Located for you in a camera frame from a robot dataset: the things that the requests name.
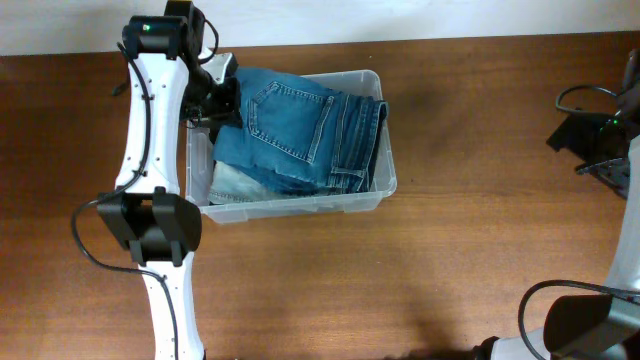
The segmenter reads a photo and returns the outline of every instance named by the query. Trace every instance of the stitching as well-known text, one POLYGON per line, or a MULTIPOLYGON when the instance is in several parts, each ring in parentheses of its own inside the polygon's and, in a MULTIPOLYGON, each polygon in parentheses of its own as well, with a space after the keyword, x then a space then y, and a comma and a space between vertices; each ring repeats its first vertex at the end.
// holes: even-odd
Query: stitching
POLYGON ((329 174, 329 178, 327 179, 327 187, 335 188, 336 176, 337 175, 335 174, 329 174))
POLYGON ((255 138, 281 151, 284 151, 285 153, 295 157, 296 159, 302 160, 309 164, 313 163, 320 139, 322 137, 322 129, 324 128, 324 123, 329 116, 334 97, 326 97, 325 105, 323 107, 322 113, 320 114, 320 120, 316 124, 313 140, 309 146, 307 156, 305 157, 303 153, 294 151, 293 149, 282 145, 277 140, 271 139, 269 135, 258 129, 258 105, 264 102, 268 98, 268 95, 275 91, 279 91, 284 95, 295 95, 298 97, 302 97, 304 99, 312 100, 316 103, 322 103, 323 101, 325 101, 325 97, 311 94, 302 90, 295 90, 277 81, 273 81, 249 101, 249 132, 255 138))
POLYGON ((367 188, 366 188, 367 191, 371 190, 370 185, 369 185, 370 183, 371 183, 371 179, 370 179, 370 176, 369 176, 369 171, 366 171, 365 174, 364 174, 364 181, 363 181, 362 184, 367 184, 367 188))
POLYGON ((342 149, 342 132, 344 127, 344 117, 347 113, 347 108, 349 107, 349 99, 351 95, 347 94, 347 98, 344 102, 344 109, 342 110, 342 116, 338 117, 338 123, 336 124, 336 141, 334 144, 334 152, 333 152, 333 161, 332 167, 337 168, 340 164, 340 151, 342 149))
POLYGON ((357 186, 356 186, 356 184, 353 184, 354 185, 353 187, 354 187, 355 191, 350 191, 350 192, 360 192, 360 188, 362 187, 363 183, 364 183, 364 177, 360 178, 360 181, 356 183, 356 184, 358 184, 357 186))
POLYGON ((322 138, 322 129, 324 128, 324 123, 326 122, 327 117, 329 117, 329 112, 332 105, 333 96, 329 96, 327 98, 327 102, 324 104, 324 108, 322 109, 322 114, 320 114, 321 120, 318 122, 318 124, 316 124, 316 131, 313 134, 313 140, 311 140, 311 147, 309 148, 309 154, 307 155, 308 163, 312 163, 313 159, 315 159, 316 157, 318 145, 320 144, 320 139, 322 138))
POLYGON ((333 174, 354 175, 359 178, 363 177, 365 175, 365 172, 366 171, 364 170, 351 170, 351 169, 343 169, 343 168, 335 168, 331 170, 331 173, 333 174))
POLYGON ((227 200, 232 200, 232 201, 236 201, 236 202, 252 202, 251 200, 247 199, 247 198, 242 198, 236 195, 230 195, 230 194, 226 194, 226 193, 221 193, 221 192, 217 192, 214 190, 210 190, 209 191, 209 197, 208 200, 215 203, 215 198, 211 198, 212 196, 217 197, 217 198, 221 198, 221 199, 227 199, 227 200))
POLYGON ((383 107, 385 108, 385 111, 387 111, 387 113, 389 111, 387 109, 388 105, 387 105, 386 102, 379 102, 377 105, 378 105, 377 109, 376 108, 373 109, 374 113, 373 113, 372 125, 374 125, 374 126, 371 127, 371 133, 369 134, 369 145, 367 146, 368 156, 365 155, 365 159, 367 160, 365 162, 365 164, 370 164, 371 161, 374 160, 374 159, 372 159, 372 157, 373 157, 373 148, 375 146, 376 138, 378 136, 378 127, 382 126, 382 124, 380 124, 380 112, 382 111, 383 107))
POLYGON ((369 102, 368 99, 363 99, 360 104, 360 114, 358 114, 358 118, 356 120, 356 128, 353 132, 355 138, 353 139, 353 146, 351 147, 351 151, 349 151, 349 158, 347 160, 347 169, 353 169, 356 167, 356 160, 358 158, 358 152, 360 149, 360 144, 362 144, 362 138, 364 137, 364 129, 365 123, 367 122, 367 113, 369 112, 369 102))

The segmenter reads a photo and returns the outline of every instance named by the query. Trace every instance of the brown wooden surface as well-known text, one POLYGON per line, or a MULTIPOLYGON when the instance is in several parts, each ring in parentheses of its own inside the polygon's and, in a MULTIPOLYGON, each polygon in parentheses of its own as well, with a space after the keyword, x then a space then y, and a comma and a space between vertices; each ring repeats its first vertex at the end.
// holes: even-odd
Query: brown wooden surface
MULTIPOLYGON (((234 49, 297 74, 372 69, 398 191, 374 212, 204 219, 194 296, 211 358, 372 359, 515 336, 535 282, 602 282, 625 202, 545 145, 555 95, 618 89, 637 33, 234 49)), ((142 279, 91 266, 69 215, 109 190, 129 94, 116 53, 0 58, 0 358, 152 359, 142 279)), ((575 105, 609 109, 580 95, 575 105)), ((184 134, 180 144, 184 187, 184 134)), ((87 246, 130 265, 97 215, 87 246)), ((534 297, 528 326, 552 300, 534 297)))

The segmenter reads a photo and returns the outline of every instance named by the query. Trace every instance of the wire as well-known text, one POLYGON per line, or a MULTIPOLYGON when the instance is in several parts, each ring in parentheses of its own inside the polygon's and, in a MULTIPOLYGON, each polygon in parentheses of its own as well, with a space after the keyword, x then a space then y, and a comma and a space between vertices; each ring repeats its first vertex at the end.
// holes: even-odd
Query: wire
POLYGON ((573 280, 548 280, 537 283, 533 285, 522 297, 520 301, 520 307, 518 308, 518 329, 520 330, 520 336, 522 337, 522 341, 524 341, 524 345, 529 349, 531 354, 538 360, 547 360, 544 356, 540 355, 540 353, 531 345, 531 341, 529 341, 529 337, 527 336, 527 331, 524 327, 524 310, 527 306, 527 302, 539 290, 548 287, 570 287, 576 289, 583 289, 589 291, 595 291, 602 294, 612 295, 616 298, 630 301, 635 297, 640 296, 640 291, 631 291, 631 290, 621 290, 610 288, 606 286, 600 286, 595 284, 583 283, 579 281, 573 280))
POLYGON ((209 60, 213 59, 214 56, 216 56, 216 53, 218 52, 218 41, 220 40, 220 36, 218 36, 218 31, 216 30, 216 28, 213 26, 213 24, 211 23, 211 21, 204 19, 204 22, 209 25, 209 27, 211 28, 211 31, 213 31, 213 35, 216 38, 216 44, 213 47, 213 52, 211 53, 211 55, 207 56, 204 59, 200 59, 198 60, 198 63, 200 65, 208 62, 209 60))
POLYGON ((145 104, 145 118, 146 118, 146 129, 145 129, 145 139, 144 139, 144 150, 143 150, 143 154, 142 154, 142 159, 140 160, 140 167, 138 168, 138 170, 135 170, 133 172, 133 176, 131 177, 131 180, 129 180, 126 184, 124 184, 123 186, 119 187, 118 189, 116 189, 115 191, 104 195, 102 197, 100 197, 99 199, 95 199, 95 200, 91 200, 88 201, 82 205, 80 205, 77 209, 75 209, 73 211, 73 214, 71 215, 71 234, 73 235, 73 239, 76 242, 76 245, 78 246, 78 248, 80 249, 80 251, 82 252, 82 254, 87 257, 87 259, 89 259, 89 261, 100 267, 103 268, 105 270, 110 270, 110 271, 115 271, 115 272, 122 272, 122 273, 127 273, 127 274, 137 274, 137 275, 146 275, 146 276, 150 276, 154 279, 156 279, 159 283, 160 286, 162 286, 162 289, 164 290, 164 294, 167 298, 167 304, 169 305, 169 312, 171 313, 171 322, 173 323, 173 338, 174 338, 174 356, 175 356, 175 360, 178 360, 178 322, 176 321, 176 313, 175 310, 173 308, 173 302, 171 301, 171 294, 169 293, 169 288, 167 287, 166 284, 166 276, 160 276, 154 272, 151 271, 147 271, 147 270, 140 270, 140 269, 132 269, 132 268, 125 268, 125 267, 118 267, 118 266, 112 266, 112 265, 107 265, 105 263, 102 263, 100 261, 98 261, 93 255, 91 255, 91 253, 89 253, 89 251, 87 250, 87 248, 84 246, 84 244, 82 243, 82 240, 80 240, 80 234, 78 233, 78 228, 77 228, 77 220, 78 220, 78 216, 86 209, 93 207, 93 206, 97 206, 98 204, 104 203, 108 200, 111 200, 119 195, 121 195, 122 193, 124 193, 127 189, 129 189, 131 186, 133 186, 133 184, 136 183, 136 181, 138 181, 140 179, 140 177, 145 175, 145 167, 147 165, 147 160, 149 158, 149 147, 151 144, 151 99, 149 97, 149 92, 147 90, 147 86, 145 85, 144 82, 144 78, 142 77, 142 74, 140 73, 140 69, 138 69, 138 66, 136 65, 135 62, 133 62, 133 60, 131 60, 131 58, 129 57, 129 55, 127 54, 126 49, 124 48, 124 46, 120 43, 118 43, 118 49, 120 49, 120 52, 122 53, 122 56, 124 56, 124 58, 127 60, 127 62, 129 63, 129 65, 131 65, 131 68, 133 69, 133 71, 136 74, 136 77, 138 78, 138 81, 140 82, 140 87, 142 88, 142 94, 143 94, 143 99, 144 99, 144 104, 145 104))
POLYGON ((129 88, 129 86, 131 86, 131 78, 129 78, 129 61, 127 61, 127 58, 124 58, 124 65, 126 78, 120 85, 114 87, 113 90, 111 90, 111 96, 119 96, 120 94, 124 93, 129 88))
POLYGON ((611 97, 618 97, 618 94, 614 93, 611 90, 605 89, 603 87, 600 86, 595 86, 595 85, 578 85, 578 86, 573 86, 570 87, 566 90, 564 90, 563 92, 560 93, 560 95, 558 95, 558 97, 556 98, 556 109, 565 112, 567 114, 571 114, 571 115, 589 115, 589 116, 604 116, 604 117, 608 117, 608 118, 615 118, 618 117, 619 113, 616 114, 608 114, 608 113, 602 113, 602 112, 591 112, 591 111, 584 111, 584 110, 578 110, 578 109, 571 109, 568 108, 566 106, 562 106, 560 105, 560 103, 562 102, 562 99, 569 93, 572 93, 574 91, 577 90, 585 90, 585 89, 589 89, 589 90, 596 90, 596 91, 600 91, 603 92, 611 97))

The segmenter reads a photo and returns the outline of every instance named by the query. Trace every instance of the plastic storage bin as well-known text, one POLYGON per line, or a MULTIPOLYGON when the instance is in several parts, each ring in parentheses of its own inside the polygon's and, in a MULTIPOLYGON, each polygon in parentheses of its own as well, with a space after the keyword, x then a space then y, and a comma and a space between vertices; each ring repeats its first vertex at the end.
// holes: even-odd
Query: plastic storage bin
MULTIPOLYGON (((305 76, 326 87, 354 95, 382 99, 380 78, 371 70, 358 70, 305 76)), ((274 201, 259 201, 229 205, 209 205, 207 195, 213 181, 213 161, 208 129, 187 132, 187 190, 186 198, 200 207, 200 211, 219 224, 249 219, 344 211, 370 211, 380 201, 396 191, 396 171, 391 156, 391 143, 386 122, 380 132, 380 145, 372 191, 358 194, 304 197, 274 201)))

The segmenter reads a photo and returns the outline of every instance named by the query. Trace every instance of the denim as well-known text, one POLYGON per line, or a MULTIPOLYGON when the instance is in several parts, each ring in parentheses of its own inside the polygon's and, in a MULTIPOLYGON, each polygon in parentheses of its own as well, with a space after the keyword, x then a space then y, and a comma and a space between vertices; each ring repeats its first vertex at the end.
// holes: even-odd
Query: denim
POLYGON ((235 75, 243 127, 220 129, 214 160, 280 194, 369 190, 386 102, 267 69, 235 75))
POLYGON ((294 196, 270 191, 256 180, 223 162, 216 162, 209 201, 216 205, 252 201, 291 199, 294 196))

